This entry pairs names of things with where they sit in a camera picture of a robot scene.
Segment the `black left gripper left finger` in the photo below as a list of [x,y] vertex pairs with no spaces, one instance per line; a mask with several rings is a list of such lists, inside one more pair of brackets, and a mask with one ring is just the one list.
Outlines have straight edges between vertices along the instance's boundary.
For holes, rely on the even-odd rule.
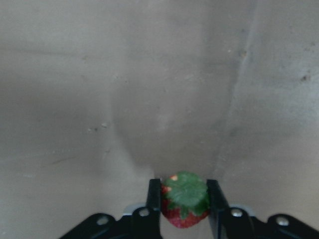
[[145,204],[129,205],[119,220],[95,213],[61,236],[62,239],[161,239],[161,181],[151,179]]

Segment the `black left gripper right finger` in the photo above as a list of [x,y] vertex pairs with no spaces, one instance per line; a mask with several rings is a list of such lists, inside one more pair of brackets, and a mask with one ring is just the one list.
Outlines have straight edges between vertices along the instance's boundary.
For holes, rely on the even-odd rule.
[[215,239],[317,239],[318,230],[287,214],[275,214],[266,222],[243,207],[228,204],[217,180],[206,181],[210,200],[209,221]]

